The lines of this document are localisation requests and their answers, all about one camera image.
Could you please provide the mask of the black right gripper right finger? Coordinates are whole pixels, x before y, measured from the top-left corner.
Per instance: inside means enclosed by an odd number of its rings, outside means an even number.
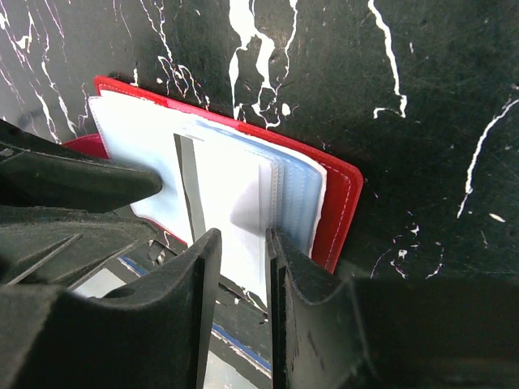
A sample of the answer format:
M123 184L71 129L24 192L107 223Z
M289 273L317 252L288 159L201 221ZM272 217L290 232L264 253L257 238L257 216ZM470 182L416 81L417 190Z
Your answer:
M515 388L513 280L338 279L266 232L275 388Z

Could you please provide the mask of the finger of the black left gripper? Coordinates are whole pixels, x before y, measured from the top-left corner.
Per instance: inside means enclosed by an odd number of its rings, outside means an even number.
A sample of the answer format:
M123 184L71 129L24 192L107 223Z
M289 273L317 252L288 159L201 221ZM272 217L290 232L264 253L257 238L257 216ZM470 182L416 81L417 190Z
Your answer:
M1 121L1 205L110 212L158 194L159 175L88 156Z
M1 284L71 287L156 233L113 213L1 206Z

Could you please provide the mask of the red leather card holder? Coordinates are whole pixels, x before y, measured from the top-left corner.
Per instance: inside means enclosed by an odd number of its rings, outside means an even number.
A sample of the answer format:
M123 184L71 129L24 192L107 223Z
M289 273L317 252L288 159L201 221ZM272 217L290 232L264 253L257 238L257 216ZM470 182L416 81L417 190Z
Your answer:
M326 152L169 97L97 76L94 135L69 147L148 168L161 189L131 203L167 245L221 231L221 274L266 301L265 233L278 228L334 271L362 192L353 165Z

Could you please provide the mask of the white magnetic stripe card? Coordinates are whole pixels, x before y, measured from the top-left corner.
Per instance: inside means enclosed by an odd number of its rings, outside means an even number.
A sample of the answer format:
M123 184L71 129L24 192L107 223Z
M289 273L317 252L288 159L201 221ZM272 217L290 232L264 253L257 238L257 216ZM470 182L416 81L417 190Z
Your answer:
M221 274L267 303L265 229L274 164L219 142L176 135L196 237L221 231Z

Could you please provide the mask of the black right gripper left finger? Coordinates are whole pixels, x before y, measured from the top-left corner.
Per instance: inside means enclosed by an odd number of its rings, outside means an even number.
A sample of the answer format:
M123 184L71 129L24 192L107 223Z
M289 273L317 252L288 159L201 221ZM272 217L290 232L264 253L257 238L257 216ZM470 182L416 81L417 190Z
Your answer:
M4 388L201 388L222 238L102 298L51 285L1 289Z

